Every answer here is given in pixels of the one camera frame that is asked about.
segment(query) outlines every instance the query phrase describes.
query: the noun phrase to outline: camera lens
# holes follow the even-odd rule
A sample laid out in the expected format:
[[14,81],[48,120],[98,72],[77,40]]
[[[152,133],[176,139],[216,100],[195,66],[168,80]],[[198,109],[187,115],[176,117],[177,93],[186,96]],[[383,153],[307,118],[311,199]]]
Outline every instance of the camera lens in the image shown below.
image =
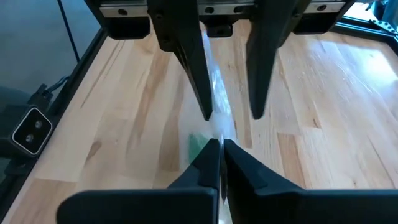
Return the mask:
[[35,128],[40,129],[42,126],[43,126],[43,123],[41,121],[36,121]]
[[33,141],[33,134],[28,134],[25,139],[26,142],[31,143]]

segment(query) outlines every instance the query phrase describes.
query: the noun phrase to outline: gray wall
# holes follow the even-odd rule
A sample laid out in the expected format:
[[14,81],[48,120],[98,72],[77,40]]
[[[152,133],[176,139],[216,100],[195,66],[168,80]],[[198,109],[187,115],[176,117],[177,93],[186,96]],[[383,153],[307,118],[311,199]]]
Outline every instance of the gray wall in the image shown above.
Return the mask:
[[[63,4],[82,56],[100,26],[84,0]],[[76,58],[57,0],[2,0],[0,5],[0,87],[32,94],[40,84],[71,74]]]

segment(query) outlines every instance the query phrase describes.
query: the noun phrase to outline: black metal frame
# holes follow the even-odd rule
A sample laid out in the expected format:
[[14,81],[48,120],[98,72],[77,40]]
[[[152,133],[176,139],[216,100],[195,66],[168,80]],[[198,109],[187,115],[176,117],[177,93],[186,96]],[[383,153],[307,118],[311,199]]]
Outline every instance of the black metal frame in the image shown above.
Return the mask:
[[396,55],[398,55],[398,35],[386,32],[370,21],[344,16],[339,22],[337,22],[331,31],[339,34],[384,42],[395,52]]

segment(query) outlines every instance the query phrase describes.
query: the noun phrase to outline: black plastic housing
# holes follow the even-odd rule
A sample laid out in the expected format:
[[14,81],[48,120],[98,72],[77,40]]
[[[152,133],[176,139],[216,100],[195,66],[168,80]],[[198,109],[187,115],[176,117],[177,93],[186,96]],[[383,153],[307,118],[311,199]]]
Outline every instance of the black plastic housing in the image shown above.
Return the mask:
[[38,156],[53,129],[36,105],[7,105],[0,124],[0,156],[6,158]]

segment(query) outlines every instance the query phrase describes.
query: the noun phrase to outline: black cable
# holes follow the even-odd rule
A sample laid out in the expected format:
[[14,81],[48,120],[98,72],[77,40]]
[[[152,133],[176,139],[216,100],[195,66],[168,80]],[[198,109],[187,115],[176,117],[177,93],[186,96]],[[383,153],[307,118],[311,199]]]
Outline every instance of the black cable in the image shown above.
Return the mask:
[[57,88],[60,88],[66,81],[68,81],[69,76],[64,76],[62,77],[56,84],[48,87],[46,89],[47,92],[52,93],[53,91],[55,91]]
[[58,6],[60,7],[60,10],[61,10],[61,15],[62,15],[63,22],[65,23],[65,27],[67,28],[69,40],[70,40],[70,43],[71,43],[72,48],[73,48],[73,53],[75,53],[76,60],[79,63],[79,61],[80,61],[79,53],[77,52],[75,41],[73,40],[72,33],[70,32],[68,19],[67,19],[67,16],[65,15],[65,10],[63,10],[63,5],[62,5],[61,0],[57,0],[57,1],[58,1]]

